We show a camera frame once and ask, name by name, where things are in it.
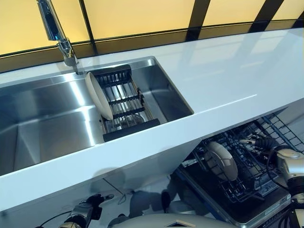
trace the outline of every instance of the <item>dishwasher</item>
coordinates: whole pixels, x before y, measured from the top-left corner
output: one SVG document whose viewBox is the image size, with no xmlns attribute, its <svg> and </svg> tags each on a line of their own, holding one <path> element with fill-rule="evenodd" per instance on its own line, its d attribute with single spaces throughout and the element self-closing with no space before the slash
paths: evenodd
<svg viewBox="0 0 304 228">
<path fill-rule="evenodd" d="M 303 142 L 277 114 L 268 114 L 202 140 L 176 170 L 216 219 L 242 228 L 266 228 L 288 211 L 291 196 L 269 178 L 263 151 L 241 143 L 243 139 L 272 137 L 280 145 L 303 153 Z M 210 162 L 210 143 L 217 143 L 231 154 L 237 170 L 235 177 L 223 177 L 222 167 Z M 283 184 L 280 172 L 272 166 L 269 169 L 271 177 Z"/>
</svg>

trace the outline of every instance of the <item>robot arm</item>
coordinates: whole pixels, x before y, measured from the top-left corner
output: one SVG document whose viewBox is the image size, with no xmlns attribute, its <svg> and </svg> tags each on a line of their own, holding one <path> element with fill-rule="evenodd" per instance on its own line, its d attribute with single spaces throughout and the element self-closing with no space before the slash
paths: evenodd
<svg viewBox="0 0 304 228">
<path fill-rule="evenodd" d="M 304 154 L 291 149 L 276 153 L 277 168 L 282 172 L 296 209 L 304 209 Z"/>
<path fill-rule="evenodd" d="M 91 220 L 100 219 L 102 208 L 99 207 L 99 204 L 113 197 L 114 195 L 102 197 L 100 194 L 97 194 L 80 202 L 74 207 L 71 214 L 59 228 L 88 228 Z"/>
<path fill-rule="evenodd" d="M 304 154 L 296 152 L 288 146 L 280 146 L 275 139 L 270 137 L 258 140 L 241 140 L 240 142 L 271 151 L 268 154 L 267 169 L 271 161 L 283 174 L 287 188 L 277 184 L 288 190 L 291 195 L 292 211 L 288 217 L 292 227 L 304 227 Z"/>
</svg>

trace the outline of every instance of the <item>faucet spout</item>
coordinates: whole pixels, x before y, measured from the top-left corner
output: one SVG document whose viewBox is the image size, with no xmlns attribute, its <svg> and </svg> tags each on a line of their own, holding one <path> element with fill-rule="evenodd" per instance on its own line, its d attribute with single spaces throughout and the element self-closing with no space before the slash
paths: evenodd
<svg viewBox="0 0 304 228">
<path fill-rule="evenodd" d="M 44 28 L 48 40 L 58 41 L 57 47 L 61 51 L 67 66 L 76 68 L 78 59 L 69 39 L 65 36 L 58 20 L 57 14 L 51 0 L 37 0 Z"/>
</svg>

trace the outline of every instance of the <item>dish rack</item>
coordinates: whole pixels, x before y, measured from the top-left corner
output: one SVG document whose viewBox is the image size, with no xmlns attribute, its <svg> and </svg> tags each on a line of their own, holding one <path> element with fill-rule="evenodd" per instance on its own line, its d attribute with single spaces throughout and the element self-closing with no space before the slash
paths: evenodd
<svg viewBox="0 0 304 228">
<path fill-rule="evenodd" d="M 204 155 L 210 142 L 218 142 L 231 153 L 238 169 L 238 176 L 234 181 L 219 178 L 219 175 L 225 175 L 223 170 L 215 178 L 226 197 L 233 203 L 243 202 L 250 197 L 263 200 L 265 195 L 278 187 L 266 172 L 267 159 L 263 155 L 265 151 L 252 144 L 241 144 L 240 140 L 256 140 L 265 136 L 276 139 L 280 145 L 288 145 L 295 151 L 304 152 L 303 142 L 275 114 L 270 114 L 201 141 L 192 152 L 195 159 L 184 161 L 182 165 L 187 167 L 198 162 L 203 171 L 207 172 L 202 175 L 215 175 L 211 171 L 214 167 L 207 165 Z M 270 175 L 275 179 L 279 173 L 270 166 Z"/>
<path fill-rule="evenodd" d="M 113 120 L 101 117 L 104 141 L 142 131 L 160 124 L 145 104 L 144 95 L 132 80 L 130 65 L 92 71 L 106 96 Z"/>
</svg>

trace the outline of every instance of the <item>stainless steel sink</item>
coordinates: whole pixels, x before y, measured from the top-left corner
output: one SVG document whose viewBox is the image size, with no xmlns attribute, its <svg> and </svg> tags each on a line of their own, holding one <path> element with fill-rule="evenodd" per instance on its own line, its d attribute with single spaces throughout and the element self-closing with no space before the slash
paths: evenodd
<svg viewBox="0 0 304 228">
<path fill-rule="evenodd" d="M 193 112 L 154 57 L 129 64 L 154 118 L 161 124 Z M 86 88 L 75 73 L 0 88 L 0 175 L 103 143 L 103 129 Z"/>
</svg>

